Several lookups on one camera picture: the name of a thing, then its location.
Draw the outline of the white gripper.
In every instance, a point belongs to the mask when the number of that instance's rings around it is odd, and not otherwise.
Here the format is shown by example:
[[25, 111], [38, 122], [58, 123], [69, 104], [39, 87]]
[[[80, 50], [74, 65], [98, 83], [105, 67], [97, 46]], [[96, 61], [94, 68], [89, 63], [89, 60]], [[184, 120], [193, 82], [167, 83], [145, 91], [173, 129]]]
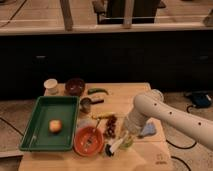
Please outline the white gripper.
[[122, 129], [124, 131], [127, 131], [130, 135], [138, 136], [143, 128], [144, 123], [136, 122], [134, 120], [131, 120], [129, 117], [124, 118]]

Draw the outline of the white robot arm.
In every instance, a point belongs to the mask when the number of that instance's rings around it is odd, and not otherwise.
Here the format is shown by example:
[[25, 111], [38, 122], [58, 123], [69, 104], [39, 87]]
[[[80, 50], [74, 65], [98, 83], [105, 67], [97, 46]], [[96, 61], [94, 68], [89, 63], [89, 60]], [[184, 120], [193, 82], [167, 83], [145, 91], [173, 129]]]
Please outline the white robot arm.
[[213, 150], [213, 121], [165, 104], [163, 94], [157, 89], [139, 93], [133, 98], [133, 107], [125, 116], [123, 125], [130, 134], [138, 135], [150, 118], [166, 122]]

